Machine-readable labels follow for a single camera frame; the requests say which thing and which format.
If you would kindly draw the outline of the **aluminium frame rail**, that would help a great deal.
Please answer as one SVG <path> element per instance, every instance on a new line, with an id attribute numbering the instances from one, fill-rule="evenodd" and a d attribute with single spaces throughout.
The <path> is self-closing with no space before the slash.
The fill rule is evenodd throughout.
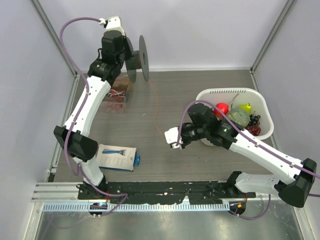
<path id="1" fill-rule="evenodd" d="M 33 201 L 47 201 L 47 202 L 59 202 L 59 201 L 71 201 L 71 200 L 80 200 L 78 199 L 79 190 L 76 185 L 82 184 L 82 182 L 44 182 L 37 183 L 32 200 Z M 235 199 L 244 199 L 243 198 L 227 198 L 223 200 L 235 200 Z"/>

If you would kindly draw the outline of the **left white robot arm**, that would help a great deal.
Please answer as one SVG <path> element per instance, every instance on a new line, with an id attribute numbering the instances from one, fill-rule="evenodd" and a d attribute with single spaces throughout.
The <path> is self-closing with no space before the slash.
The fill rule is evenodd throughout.
<path id="1" fill-rule="evenodd" d="M 100 200 L 107 193 L 107 181 L 96 159 L 98 143 L 89 137 L 98 108 L 121 74 L 125 61 L 132 57 L 133 48 L 124 31 L 107 30 L 101 39 L 97 59 L 83 77 L 85 88 L 71 116 L 63 126 L 56 126 L 53 134 L 63 149 L 65 160 L 77 165 L 72 173 L 82 174 L 82 186 Z"/>

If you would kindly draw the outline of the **dark grape bunch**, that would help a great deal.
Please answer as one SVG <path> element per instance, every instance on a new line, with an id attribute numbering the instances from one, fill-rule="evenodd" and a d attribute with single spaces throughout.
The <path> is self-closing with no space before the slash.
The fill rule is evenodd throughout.
<path id="1" fill-rule="evenodd" d="M 258 126 L 260 124 L 260 115 L 251 114 L 248 126 Z"/>

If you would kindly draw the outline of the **red apple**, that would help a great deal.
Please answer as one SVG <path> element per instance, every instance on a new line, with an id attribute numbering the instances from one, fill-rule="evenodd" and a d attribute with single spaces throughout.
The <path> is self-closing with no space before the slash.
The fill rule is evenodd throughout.
<path id="1" fill-rule="evenodd" d="M 229 112 L 229 106 L 223 102 L 218 103 L 216 105 L 216 108 L 213 110 L 214 115 L 220 119 L 224 118 L 222 113 L 226 115 L 228 112 Z"/>

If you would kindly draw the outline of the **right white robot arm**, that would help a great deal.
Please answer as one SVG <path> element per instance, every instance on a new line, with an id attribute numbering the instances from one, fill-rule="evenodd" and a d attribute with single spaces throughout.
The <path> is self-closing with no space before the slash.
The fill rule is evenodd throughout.
<path id="1" fill-rule="evenodd" d="M 228 178 L 226 193 L 233 198 L 242 193 L 263 193 L 278 196 L 285 203 L 304 207 L 315 179 L 317 163 L 306 158 L 300 160 L 257 139 L 248 130 L 229 120 L 226 115 L 218 120 L 208 101 L 196 100 L 184 110 L 191 122 L 180 122 L 176 145 L 185 148 L 193 141 L 206 139 L 215 146 L 243 155 L 270 175 L 248 174 L 235 171 Z"/>

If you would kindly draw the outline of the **grey cable spool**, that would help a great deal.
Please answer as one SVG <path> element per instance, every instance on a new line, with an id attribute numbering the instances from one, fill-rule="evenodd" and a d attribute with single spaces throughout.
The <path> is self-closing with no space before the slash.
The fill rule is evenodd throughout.
<path id="1" fill-rule="evenodd" d="M 137 70 L 142 70 L 143 78 L 148 82 L 150 70 L 145 38 L 142 35 L 139 36 L 138 50 L 133 49 L 133 45 L 129 38 L 127 39 L 127 42 L 130 52 L 128 54 L 128 59 L 125 60 L 125 67 L 129 80 L 132 83 L 135 83 L 137 79 Z"/>

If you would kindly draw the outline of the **green pear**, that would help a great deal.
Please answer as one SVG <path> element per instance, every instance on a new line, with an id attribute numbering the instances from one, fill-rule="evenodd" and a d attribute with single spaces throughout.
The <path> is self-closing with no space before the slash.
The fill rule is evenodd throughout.
<path id="1" fill-rule="evenodd" d="M 244 111 L 246 111 L 249 115 L 251 115 L 252 112 L 252 107 L 250 105 L 250 103 L 248 104 L 242 104 L 239 106 L 240 109 L 243 109 Z"/>

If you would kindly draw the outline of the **green netted melon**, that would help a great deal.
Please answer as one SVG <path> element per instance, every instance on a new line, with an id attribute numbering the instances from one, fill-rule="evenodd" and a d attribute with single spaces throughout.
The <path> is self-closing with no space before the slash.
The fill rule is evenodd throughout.
<path id="1" fill-rule="evenodd" d="M 226 116 L 234 123 L 247 127 L 250 122 L 250 115 L 243 109 L 236 107 L 228 111 Z"/>

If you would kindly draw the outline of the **blue razor package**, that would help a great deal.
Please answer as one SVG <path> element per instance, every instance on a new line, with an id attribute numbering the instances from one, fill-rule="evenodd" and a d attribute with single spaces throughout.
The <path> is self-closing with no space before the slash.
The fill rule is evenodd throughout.
<path id="1" fill-rule="evenodd" d="M 100 144 L 96 160 L 98 166 L 103 169 L 133 172 L 134 167 L 140 165 L 141 157 L 134 147 Z"/>

